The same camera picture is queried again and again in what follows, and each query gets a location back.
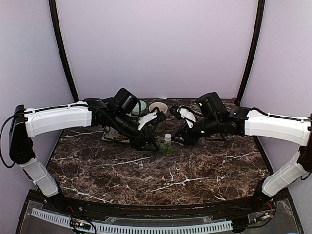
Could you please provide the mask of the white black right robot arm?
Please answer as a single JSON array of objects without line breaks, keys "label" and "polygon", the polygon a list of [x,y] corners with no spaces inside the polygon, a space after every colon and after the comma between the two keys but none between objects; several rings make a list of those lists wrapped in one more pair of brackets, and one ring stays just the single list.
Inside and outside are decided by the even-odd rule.
[{"label": "white black right robot arm", "polygon": [[312,171],[312,118],[288,117],[265,113],[260,109],[234,107],[228,111],[216,92],[196,99],[200,112],[188,107],[172,107],[171,113],[186,123],[176,137],[184,145],[195,146],[202,137],[214,134],[269,137],[299,145],[291,160],[277,172],[259,182],[249,200],[249,208],[260,211],[268,198]]}]

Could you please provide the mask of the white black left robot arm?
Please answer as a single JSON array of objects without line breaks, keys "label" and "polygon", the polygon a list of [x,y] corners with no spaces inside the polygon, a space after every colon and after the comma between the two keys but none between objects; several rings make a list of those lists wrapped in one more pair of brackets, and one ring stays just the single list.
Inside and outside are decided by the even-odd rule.
[{"label": "white black left robot arm", "polygon": [[14,114],[5,124],[10,123],[9,157],[14,165],[22,167],[43,195],[50,198],[50,205],[63,213],[69,202],[63,198],[61,189],[35,153],[32,138],[48,132],[74,127],[109,126],[126,136],[138,149],[142,149],[152,134],[144,127],[155,124],[158,113],[145,114],[138,123],[130,117],[131,111],[140,100],[121,88],[113,97],[97,97],[61,106],[25,109],[23,105],[15,108]]}]

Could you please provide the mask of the white pill bottle orange label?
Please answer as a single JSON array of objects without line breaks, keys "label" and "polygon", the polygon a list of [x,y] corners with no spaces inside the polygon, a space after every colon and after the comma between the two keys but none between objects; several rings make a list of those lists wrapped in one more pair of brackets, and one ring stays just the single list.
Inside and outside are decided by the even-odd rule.
[{"label": "white pill bottle orange label", "polygon": [[166,133],[165,135],[164,135],[164,143],[165,144],[171,144],[171,134],[170,133]]}]

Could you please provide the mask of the green weekly pill organizer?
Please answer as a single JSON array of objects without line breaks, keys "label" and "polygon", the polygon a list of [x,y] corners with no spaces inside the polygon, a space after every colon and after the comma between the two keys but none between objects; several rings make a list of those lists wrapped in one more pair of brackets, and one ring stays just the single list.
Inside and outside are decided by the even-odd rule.
[{"label": "green weekly pill organizer", "polygon": [[161,153],[172,154],[175,152],[175,149],[173,149],[171,145],[169,144],[164,144],[164,143],[159,142],[158,147],[159,147],[159,152]]}]

